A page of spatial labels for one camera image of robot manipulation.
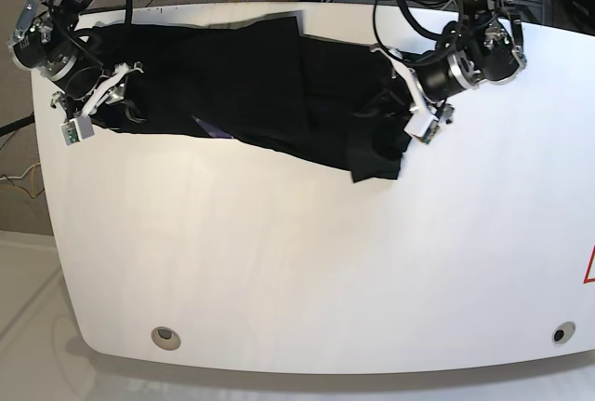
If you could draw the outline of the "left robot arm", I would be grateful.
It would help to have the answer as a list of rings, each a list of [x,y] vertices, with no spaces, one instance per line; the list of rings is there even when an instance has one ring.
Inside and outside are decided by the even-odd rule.
[[[395,2],[409,26],[435,48],[413,54],[383,43],[377,27],[378,0],[372,10],[376,47],[413,74],[424,100],[436,108],[483,82],[503,84],[527,65],[522,19],[514,0],[454,0],[456,19],[439,33],[416,20],[407,0]]]

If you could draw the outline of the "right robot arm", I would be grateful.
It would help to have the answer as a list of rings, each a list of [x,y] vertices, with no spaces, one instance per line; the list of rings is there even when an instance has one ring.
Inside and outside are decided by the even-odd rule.
[[[126,117],[143,121],[136,105],[125,98],[128,77],[142,65],[116,63],[109,57],[128,41],[133,0],[125,0],[125,18],[114,42],[104,43],[97,29],[80,29],[80,14],[94,0],[27,0],[8,48],[24,70],[37,70],[59,91],[51,106],[60,106],[68,121],[91,117],[102,105],[122,104]]]

